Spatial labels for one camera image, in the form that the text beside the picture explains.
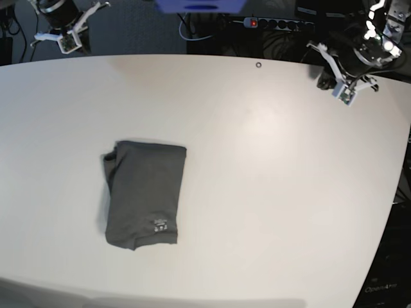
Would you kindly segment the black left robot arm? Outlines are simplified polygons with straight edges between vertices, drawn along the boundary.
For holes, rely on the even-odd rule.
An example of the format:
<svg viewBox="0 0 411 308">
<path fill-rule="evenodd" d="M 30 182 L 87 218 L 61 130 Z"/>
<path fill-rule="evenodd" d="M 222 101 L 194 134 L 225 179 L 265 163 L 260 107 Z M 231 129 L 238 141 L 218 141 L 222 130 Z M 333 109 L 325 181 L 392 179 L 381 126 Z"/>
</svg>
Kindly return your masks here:
<svg viewBox="0 0 411 308">
<path fill-rule="evenodd" d="M 363 89 L 379 90 L 374 74 L 406 64 L 401 40 L 409 33 L 410 1 L 316 1 L 313 10 L 315 36 L 306 47 L 324 61 L 317 87 L 346 105 Z"/>
</svg>

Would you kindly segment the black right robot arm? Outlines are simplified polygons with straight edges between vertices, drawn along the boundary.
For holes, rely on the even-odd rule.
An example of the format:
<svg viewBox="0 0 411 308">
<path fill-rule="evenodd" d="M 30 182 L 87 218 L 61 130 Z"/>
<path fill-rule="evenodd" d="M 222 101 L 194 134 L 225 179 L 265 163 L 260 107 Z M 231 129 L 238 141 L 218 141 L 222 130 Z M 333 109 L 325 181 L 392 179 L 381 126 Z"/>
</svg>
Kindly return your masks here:
<svg viewBox="0 0 411 308">
<path fill-rule="evenodd" d="M 54 42 L 63 55 L 74 52 L 86 55 L 91 52 L 88 18 L 110 3 L 95 1 L 86 10 L 79 9 L 73 0 L 32 1 L 31 5 L 49 24 L 46 32 L 36 32 L 30 44 L 32 48 L 41 42 Z"/>
</svg>

